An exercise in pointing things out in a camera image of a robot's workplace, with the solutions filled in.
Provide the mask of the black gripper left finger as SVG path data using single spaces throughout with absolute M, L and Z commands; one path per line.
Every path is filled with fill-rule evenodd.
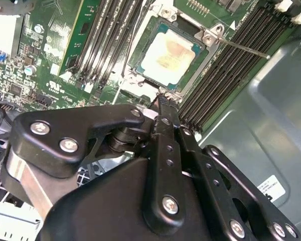
M 65 195 L 128 161 L 146 160 L 142 215 L 158 235 L 185 220 L 180 147 L 170 100 L 27 112 L 15 118 L 4 159 L 8 191 L 45 221 Z

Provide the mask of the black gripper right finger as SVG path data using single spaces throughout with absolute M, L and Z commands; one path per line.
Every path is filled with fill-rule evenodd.
M 171 118 L 187 174 L 187 220 L 172 240 L 301 240 L 295 225 L 217 147 L 200 148 L 180 124 L 170 100 Z

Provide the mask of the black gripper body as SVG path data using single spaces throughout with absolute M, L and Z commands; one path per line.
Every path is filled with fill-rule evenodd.
M 128 161 L 61 198 L 50 210 L 38 240 L 228 240 L 205 216 L 193 180 L 181 191 L 186 219 L 172 235 L 150 230 L 142 215 L 147 161 Z

